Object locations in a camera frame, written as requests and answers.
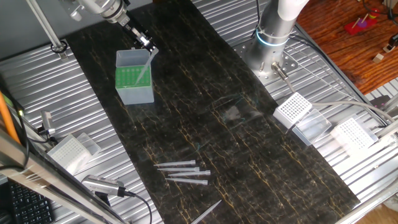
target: metal rod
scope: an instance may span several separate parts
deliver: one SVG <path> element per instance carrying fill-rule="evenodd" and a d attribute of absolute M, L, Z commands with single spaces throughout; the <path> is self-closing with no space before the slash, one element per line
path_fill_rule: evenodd
<path fill-rule="evenodd" d="M 389 199 L 391 196 L 398 192 L 398 179 L 395 179 L 386 188 L 381 190 L 373 197 L 367 199 L 364 203 L 354 208 L 349 214 L 340 219 L 336 224 L 350 224 L 356 223 L 360 218 L 364 217 L 368 212 L 374 209 L 376 206 Z"/>
<path fill-rule="evenodd" d="M 26 0 L 26 2 L 28 3 L 30 9 L 35 14 L 37 20 L 40 22 L 40 25 L 42 25 L 42 27 L 43 27 L 45 33 L 47 34 L 47 36 L 49 37 L 51 43 L 54 45 L 54 47 L 61 49 L 63 46 L 62 46 L 60 40 L 58 39 L 57 35 L 55 34 L 49 21 L 45 17 L 42 9 L 37 4 L 36 0 Z"/>
<path fill-rule="evenodd" d="M 2 166 L 17 164 L 21 166 L 24 163 L 25 149 L 13 141 L 3 130 L 0 130 L 0 145 L 0 164 Z M 126 223 L 115 211 L 96 198 L 92 192 L 88 189 L 85 192 L 84 186 L 80 189 L 75 185 L 76 183 L 68 181 L 65 176 L 69 174 L 62 173 L 62 171 L 66 171 L 61 167 L 55 170 L 47 165 L 47 162 L 50 161 L 51 159 L 42 161 L 33 153 L 30 153 L 25 171 L 17 172 L 12 169 L 5 169 L 1 173 L 94 223 Z"/>

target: metal bracket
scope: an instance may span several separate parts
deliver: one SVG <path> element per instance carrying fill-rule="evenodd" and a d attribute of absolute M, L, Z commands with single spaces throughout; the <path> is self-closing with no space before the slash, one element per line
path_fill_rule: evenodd
<path fill-rule="evenodd" d="M 234 46 L 233 49 L 241 58 L 244 58 L 245 54 L 248 50 L 248 46 L 250 46 L 254 41 L 255 41 L 255 39 L 247 40 L 241 44 Z M 290 73 L 295 71 L 297 69 L 297 67 L 299 66 L 297 64 L 297 62 L 292 60 L 292 58 L 289 55 L 287 55 L 285 52 L 283 53 L 282 58 L 283 58 L 283 62 L 279 62 L 279 65 L 287 75 L 289 75 Z M 263 85 L 266 85 L 266 84 L 270 83 L 271 81 L 279 79 L 279 76 L 276 72 L 274 72 L 272 74 L 267 74 L 267 73 L 260 72 L 260 71 L 253 71 L 253 72 L 258 77 L 258 79 L 260 79 L 260 81 Z"/>

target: gray cable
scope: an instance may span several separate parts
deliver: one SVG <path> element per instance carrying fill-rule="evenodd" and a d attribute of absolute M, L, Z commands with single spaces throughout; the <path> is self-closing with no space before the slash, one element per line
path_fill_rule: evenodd
<path fill-rule="evenodd" d="M 291 82 L 289 81 L 289 79 L 285 79 L 286 85 L 290 88 L 290 90 L 292 90 L 293 93 L 295 93 L 295 89 L 293 88 Z M 335 105 L 343 105 L 343 104 L 349 104 L 349 105 L 358 105 L 358 106 L 362 106 L 365 108 L 369 108 L 375 112 L 380 113 L 381 115 L 383 115 L 386 119 L 388 119 L 389 121 L 391 121 L 392 123 L 394 122 L 394 118 L 392 118 L 390 115 L 388 115 L 386 112 L 380 110 L 377 107 L 374 107 L 372 105 L 369 105 L 367 103 L 362 103 L 362 102 L 358 102 L 358 101 L 336 101 L 336 102 L 324 102 L 324 103 L 313 103 L 311 102 L 311 104 L 313 106 L 335 106 Z"/>
<path fill-rule="evenodd" d="M 390 115 L 388 115 L 386 112 L 384 112 L 384 111 L 380 110 L 379 108 L 376 108 L 372 105 L 369 105 L 367 103 L 362 103 L 362 102 L 357 102 L 357 101 L 336 101 L 336 102 L 325 102 L 325 103 L 312 103 L 313 106 L 334 106 L 334 105 L 342 105 L 342 104 L 358 105 L 358 106 L 369 108 L 371 110 L 374 110 L 374 111 L 380 113 L 389 121 L 394 122 L 394 119 Z"/>

